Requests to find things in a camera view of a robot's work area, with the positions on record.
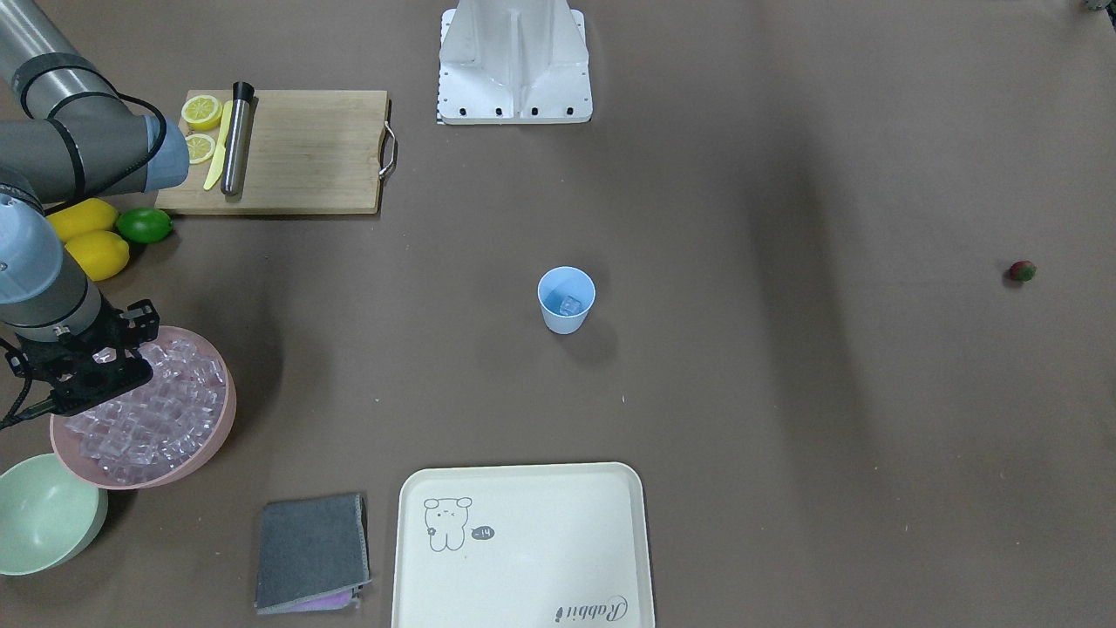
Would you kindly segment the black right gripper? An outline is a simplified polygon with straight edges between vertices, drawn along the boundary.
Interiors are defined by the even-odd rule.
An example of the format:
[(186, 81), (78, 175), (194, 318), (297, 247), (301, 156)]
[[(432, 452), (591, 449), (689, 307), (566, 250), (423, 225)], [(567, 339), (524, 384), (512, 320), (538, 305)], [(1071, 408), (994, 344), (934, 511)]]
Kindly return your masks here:
[(106, 299), (92, 327), (67, 326), (52, 341), (4, 341), (4, 363), (23, 381), (4, 418), (71, 417), (146, 385), (153, 368), (140, 347), (157, 338), (160, 315), (150, 299), (116, 309)]

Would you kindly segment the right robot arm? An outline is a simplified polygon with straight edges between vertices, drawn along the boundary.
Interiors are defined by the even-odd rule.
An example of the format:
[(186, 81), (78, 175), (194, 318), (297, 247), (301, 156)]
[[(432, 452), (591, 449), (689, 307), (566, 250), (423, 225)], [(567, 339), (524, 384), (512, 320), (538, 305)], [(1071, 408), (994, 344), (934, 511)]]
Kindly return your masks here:
[(3, 426), (73, 416), (151, 380), (140, 347), (157, 338), (150, 301), (117, 309), (48, 223), (89, 199), (179, 186), (184, 136), (112, 86), (32, 1), (1, 4), (3, 83), (25, 119), (1, 131), (4, 363), (23, 381)]

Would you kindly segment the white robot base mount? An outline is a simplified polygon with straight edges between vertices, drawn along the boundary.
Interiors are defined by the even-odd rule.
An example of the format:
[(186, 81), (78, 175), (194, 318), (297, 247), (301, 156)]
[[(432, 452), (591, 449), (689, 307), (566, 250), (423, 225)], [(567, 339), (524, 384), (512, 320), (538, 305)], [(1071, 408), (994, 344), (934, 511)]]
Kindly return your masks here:
[(566, 1), (459, 1), (439, 20), (443, 125), (591, 120), (589, 39)]

